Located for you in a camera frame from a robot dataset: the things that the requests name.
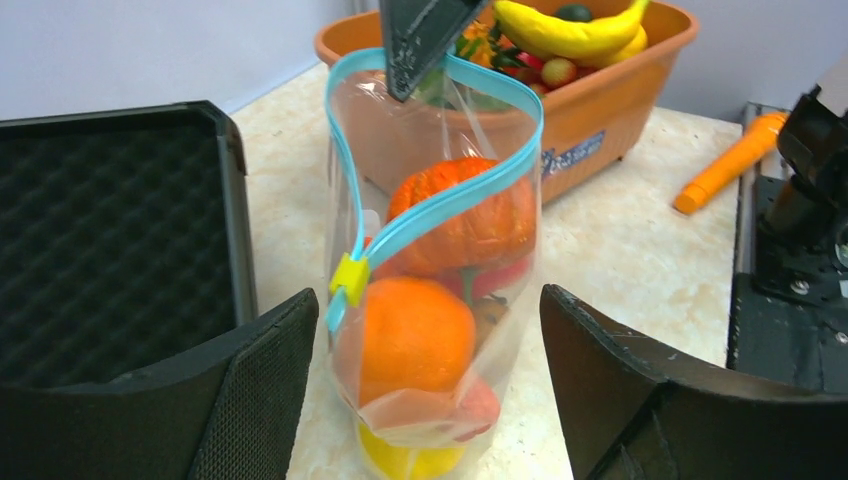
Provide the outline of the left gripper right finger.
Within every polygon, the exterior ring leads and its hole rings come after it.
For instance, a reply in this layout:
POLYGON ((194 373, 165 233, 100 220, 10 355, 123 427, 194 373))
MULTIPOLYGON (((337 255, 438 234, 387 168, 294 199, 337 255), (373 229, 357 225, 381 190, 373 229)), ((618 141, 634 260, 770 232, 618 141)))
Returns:
POLYGON ((540 295, 559 423, 577 479, 843 479, 847 398, 729 370, 540 295))

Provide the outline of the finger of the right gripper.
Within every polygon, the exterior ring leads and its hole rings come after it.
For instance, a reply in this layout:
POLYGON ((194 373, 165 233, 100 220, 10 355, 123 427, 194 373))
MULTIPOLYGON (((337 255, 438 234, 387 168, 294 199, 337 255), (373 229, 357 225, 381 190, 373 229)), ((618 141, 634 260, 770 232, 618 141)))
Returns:
POLYGON ((485 0, 381 0, 390 96, 408 100, 486 5, 485 0))

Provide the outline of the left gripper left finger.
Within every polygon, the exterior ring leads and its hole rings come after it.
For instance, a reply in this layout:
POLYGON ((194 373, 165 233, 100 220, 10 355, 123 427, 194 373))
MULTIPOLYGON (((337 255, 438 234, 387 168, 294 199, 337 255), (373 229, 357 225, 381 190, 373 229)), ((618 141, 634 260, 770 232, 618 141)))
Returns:
POLYGON ((107 383, 1 390, 5 479, 283 479, 319 303, 258 319, 107 383))

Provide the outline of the yellow orange peach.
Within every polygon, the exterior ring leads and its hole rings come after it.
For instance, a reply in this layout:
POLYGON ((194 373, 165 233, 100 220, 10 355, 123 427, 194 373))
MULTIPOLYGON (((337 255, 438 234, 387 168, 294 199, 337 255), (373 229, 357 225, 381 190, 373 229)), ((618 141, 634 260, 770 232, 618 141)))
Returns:
POLYGON ((365 424, 357 425, 360 449, 366 463, 382 479, 435 479, 453 471, 462 460, 465 447, 409 448, 387 443, 365 424))

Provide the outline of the clear zip top bag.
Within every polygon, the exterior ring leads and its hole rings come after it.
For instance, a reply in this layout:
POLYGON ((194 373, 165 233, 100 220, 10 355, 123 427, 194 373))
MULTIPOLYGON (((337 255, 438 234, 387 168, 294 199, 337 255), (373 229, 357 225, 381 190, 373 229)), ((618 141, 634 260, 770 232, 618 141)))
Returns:
POLYGON ((384 51, 330 69, 328 364, 377 479, 459 479, 488 449, 541 230, 540 96, 447 56, 406 101, 384 51))

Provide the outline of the orange tangerine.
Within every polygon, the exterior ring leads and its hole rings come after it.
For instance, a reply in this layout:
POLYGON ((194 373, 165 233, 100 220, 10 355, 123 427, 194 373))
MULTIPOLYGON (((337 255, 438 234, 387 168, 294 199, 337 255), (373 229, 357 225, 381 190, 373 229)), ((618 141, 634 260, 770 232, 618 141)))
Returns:
POLYGON ((404 389, 449 393, 471 364, 475 337, 470 308, 442 284, 383 278, 337 337, 337 371, 358 407, 404 389))

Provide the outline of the red chili pepper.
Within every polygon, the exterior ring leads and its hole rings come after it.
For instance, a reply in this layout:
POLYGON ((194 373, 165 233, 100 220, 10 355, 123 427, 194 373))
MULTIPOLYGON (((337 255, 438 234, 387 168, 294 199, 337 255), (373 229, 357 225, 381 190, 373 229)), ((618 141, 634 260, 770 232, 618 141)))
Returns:
POLYGON ((532 270, 534 255, 528 254, 511 264, 498 267, 463 267, 445 271, 435 280, 468 304, 496 291, 509 288, 532 270))

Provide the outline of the small orange pumpkin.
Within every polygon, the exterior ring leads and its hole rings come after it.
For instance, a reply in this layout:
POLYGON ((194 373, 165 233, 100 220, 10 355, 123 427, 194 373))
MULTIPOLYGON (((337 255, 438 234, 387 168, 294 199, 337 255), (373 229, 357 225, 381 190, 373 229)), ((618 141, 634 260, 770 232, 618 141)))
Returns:
MULTIPOLYGON (((387 218, 496 165, 493 159, 441 161, 407 177, 392 195, 387 218)), ((452 217, 398 252, 376 276, 435 276, 463 267, 503 266, 532 252, 537 239, 537 198, 526 176, 479 205, 452 217)))

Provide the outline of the red apple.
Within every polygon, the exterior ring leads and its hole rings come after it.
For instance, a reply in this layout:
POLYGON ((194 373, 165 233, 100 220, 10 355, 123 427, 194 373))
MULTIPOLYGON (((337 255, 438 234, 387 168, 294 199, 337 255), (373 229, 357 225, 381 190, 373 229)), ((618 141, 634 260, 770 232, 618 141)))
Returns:
POLYGON ((485 379, 476 377, 438 430, 464 443, 486 433, 499 419, 501 404, 485 379))

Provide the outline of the yellow zipper slider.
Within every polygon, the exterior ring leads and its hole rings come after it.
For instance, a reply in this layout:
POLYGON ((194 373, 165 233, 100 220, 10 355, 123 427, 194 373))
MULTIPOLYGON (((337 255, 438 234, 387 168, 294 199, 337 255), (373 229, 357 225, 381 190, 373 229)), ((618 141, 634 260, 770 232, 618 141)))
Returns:
POLYGON ((370 266, 366 257, 354 258, 345 252, 334 271, 329 284, 330 293, 342 293, 347 305, 358 307, 370 278, 370 266))

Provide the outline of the orange plastic basket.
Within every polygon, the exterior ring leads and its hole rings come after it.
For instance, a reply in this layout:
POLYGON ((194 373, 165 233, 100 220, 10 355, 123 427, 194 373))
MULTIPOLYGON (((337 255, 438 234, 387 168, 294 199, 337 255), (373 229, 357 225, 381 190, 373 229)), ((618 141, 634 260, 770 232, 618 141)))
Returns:
MULTIPOLYGON (((690 13, 654 1, 642 25, 645 51, 546 94, 541 140, 541 195, 549 201, 621 159, 638 141, 680 51, 699 29, 690 13)), ((504 158, 533 130, 524 112, 461 111, 409 100, 380 101, 382 74, 366 71, 344 81, 337 120, 348 131, 356 168, 368 191, 387 199, 410 174, 447 157, 504 158)))

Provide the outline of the dark green avocado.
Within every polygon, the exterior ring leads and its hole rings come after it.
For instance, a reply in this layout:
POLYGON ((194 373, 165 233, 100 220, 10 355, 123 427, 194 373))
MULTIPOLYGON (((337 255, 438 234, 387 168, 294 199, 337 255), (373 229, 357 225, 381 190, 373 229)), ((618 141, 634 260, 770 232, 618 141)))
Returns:
POLYGON ((564 21, 581 23, 587 23, 594 19, 591 10, 581 3, 564 4, 555 11, 554 16, 564 21))

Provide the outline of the yellow banana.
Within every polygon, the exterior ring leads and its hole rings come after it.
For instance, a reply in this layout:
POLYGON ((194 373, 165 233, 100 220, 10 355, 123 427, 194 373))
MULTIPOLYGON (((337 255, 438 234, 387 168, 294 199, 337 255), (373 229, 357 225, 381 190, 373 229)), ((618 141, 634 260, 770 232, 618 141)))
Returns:
POLYGON ((496 1, 493 14, 502 33, 520 50, 540 60, 562 57, 600 69, 647 48, 642 19, 649 4, 634 1, 617 15, 589 22, 562 20, 516 1, 496 1))

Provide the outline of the black poker chip case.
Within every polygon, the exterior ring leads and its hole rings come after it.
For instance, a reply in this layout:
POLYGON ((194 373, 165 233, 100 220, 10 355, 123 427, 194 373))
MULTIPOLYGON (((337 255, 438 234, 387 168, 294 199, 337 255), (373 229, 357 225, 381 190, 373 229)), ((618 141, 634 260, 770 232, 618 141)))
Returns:
POLYGON ((108 382, 257 314, 246 166, 208 101, 1 125, 1 382, 108 382))

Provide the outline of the orange carrot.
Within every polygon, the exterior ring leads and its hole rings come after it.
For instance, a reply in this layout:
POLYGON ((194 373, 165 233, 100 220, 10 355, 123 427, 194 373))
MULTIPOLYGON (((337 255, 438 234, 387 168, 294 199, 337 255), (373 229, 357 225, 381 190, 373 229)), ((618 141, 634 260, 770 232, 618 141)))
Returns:
POLYGON ((771 112, 755 117, 733 145, 680 191, 672 203, 673 208, 685 215, 695 213, 733 180, 774 152, 778 134, 788 116, 786 112, 771 112))

